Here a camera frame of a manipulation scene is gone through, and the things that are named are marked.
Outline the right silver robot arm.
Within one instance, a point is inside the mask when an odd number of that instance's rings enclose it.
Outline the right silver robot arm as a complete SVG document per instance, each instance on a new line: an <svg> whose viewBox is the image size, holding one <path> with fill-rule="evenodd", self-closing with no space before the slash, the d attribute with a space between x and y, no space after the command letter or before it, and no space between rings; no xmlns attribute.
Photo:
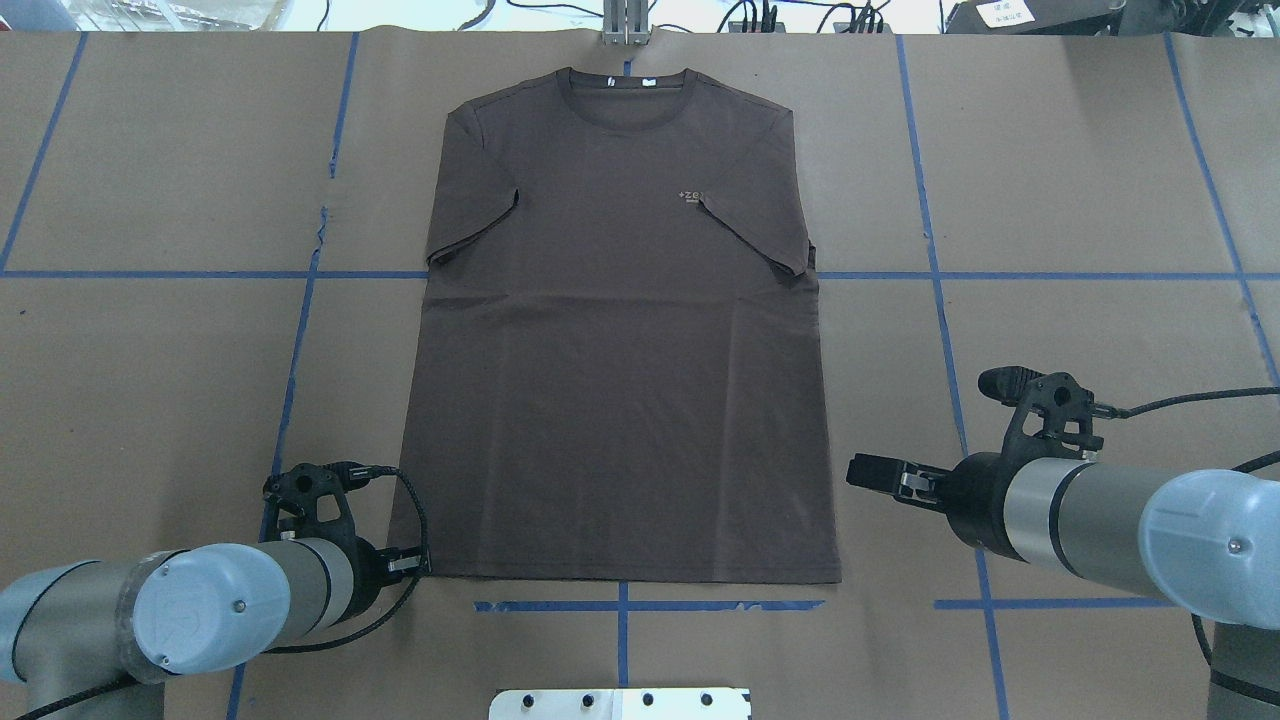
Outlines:
<svg viewBox="0 0 1280 720"><path fill-rule="evenodd" d="M1098 419L1277 388L1115 407L1065 372L1025 366L986 370L978 387L1012 410L1000 451L951 469L858 454L847 483L945 515L973 548L1176 605L1210 667L1207 717L1277 717L1279 487L1260 475L1277 455L1229 469L1121 466L1098 460L1094 432Z"/></svg>

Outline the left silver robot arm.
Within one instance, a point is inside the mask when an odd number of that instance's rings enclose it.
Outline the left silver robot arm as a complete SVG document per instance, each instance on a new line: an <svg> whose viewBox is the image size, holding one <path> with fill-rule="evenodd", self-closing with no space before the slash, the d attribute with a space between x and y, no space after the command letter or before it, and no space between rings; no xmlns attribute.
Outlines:
<svg viewBox="0 0 1280 720"><path fill-rule="evenodd" d="M419 542L376 548L348 496L392 477L410 497ZM255 544L88 559L35 571L3 591L3 682L26 689L28 719L160 719L165 685L261 655L317 653L372 634L316 634L365 615L387 587L401 609L431 570L428 512L399 468L301 462L262 484L268 529Z"/></svg>

